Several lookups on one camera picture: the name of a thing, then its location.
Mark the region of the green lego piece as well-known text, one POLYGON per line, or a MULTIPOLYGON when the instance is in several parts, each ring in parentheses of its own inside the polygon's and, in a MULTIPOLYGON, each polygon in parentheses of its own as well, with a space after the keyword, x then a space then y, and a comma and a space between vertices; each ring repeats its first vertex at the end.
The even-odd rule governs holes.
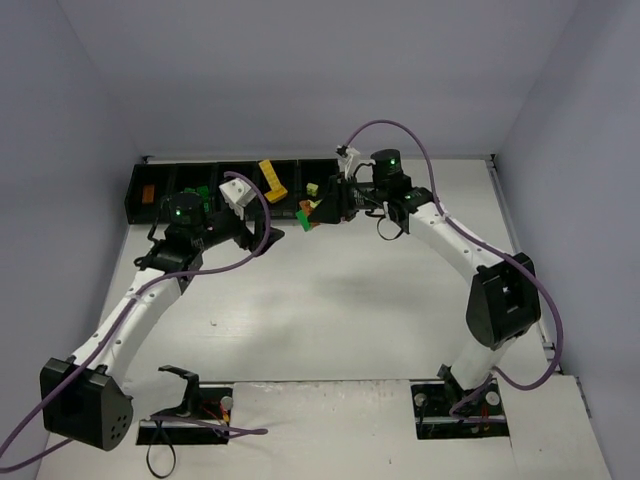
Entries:
POLYGON ((312 225, 309 222, 309 219, 307 217, 307 215, 305 214, 304 211, 299 210, 296 212, 296 218, 299 221, 300 225, 302 226, 303 230, 305 232, 308 232, 312 229, 312 225))

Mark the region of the yellow small lego brick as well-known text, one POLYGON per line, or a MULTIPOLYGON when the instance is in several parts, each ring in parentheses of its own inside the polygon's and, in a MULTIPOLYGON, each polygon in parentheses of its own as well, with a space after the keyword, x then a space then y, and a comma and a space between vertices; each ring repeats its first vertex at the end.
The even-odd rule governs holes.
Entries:
POLYGON ((270 160, 265 159, 258 163, 269 190, 264 194, 270 204, 276 204, 288 195, 288 190, 281 183, 270 160))

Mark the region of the orange lego brick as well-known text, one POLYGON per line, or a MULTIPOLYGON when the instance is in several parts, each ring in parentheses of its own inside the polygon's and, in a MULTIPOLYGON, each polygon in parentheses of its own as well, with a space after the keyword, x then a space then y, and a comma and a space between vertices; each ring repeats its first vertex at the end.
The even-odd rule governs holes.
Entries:
POLYGON ((144 185, 142 188, 141 194, 141 204, 142 205, 152 205, 155 199, 155 186, 154 185, 144 185))

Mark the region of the brown lego plate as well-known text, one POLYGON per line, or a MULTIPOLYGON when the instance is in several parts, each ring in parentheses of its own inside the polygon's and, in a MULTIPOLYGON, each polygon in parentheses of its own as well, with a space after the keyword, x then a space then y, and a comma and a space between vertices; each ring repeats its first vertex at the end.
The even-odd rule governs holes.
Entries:
POLYGON ((313 211, 310 205, 310 202, 308 200, 300 201, 299 206, 306 214, 310 214, 313 211))

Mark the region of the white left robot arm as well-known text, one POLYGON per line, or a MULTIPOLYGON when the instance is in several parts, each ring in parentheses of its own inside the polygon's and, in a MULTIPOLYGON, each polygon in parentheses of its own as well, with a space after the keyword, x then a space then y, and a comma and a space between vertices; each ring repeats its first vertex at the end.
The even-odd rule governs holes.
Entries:
POLYGON ((205 211, 193 192, 166 198, 160 212, 169 223, 161 239, 135 262, 138 270, 126 295, 96 332, 65 360, 50 359, 40 372, 45 429, 104 451, 122 441, 129 427, 161 416, 185 419, 200 412, 197 374, 165 365, 160 372, 181 379, 166 393, 128 393, 125 374, 161 316, 205 274, 204 253, 228 240, 257 257, 283 237, 271 226, 264 205, 247 227, 237 206, 205 211))

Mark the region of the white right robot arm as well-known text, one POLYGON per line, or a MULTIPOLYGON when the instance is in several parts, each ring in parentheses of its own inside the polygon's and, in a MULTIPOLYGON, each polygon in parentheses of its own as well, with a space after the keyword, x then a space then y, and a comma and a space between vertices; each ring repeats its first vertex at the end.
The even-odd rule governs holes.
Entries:
POLYGON ((440 377, 458 392, 478 388, 513 341, 525 334, 541 316, 532 260, 525 254, 492 251, 471 241, 471 232, 450 225, 448 212, 434 194, 413 185, 403 171, 400 153, 384 149, 371 156, 371 182, 360 182, 359 152, 338 148, 340 173, 330 177, 324 198, 309 220, 339 224, 364 210, 380 209, 401 232, 437 252, 467 282, 469 297, 465 321, 469 338, 452 365, 440 377))

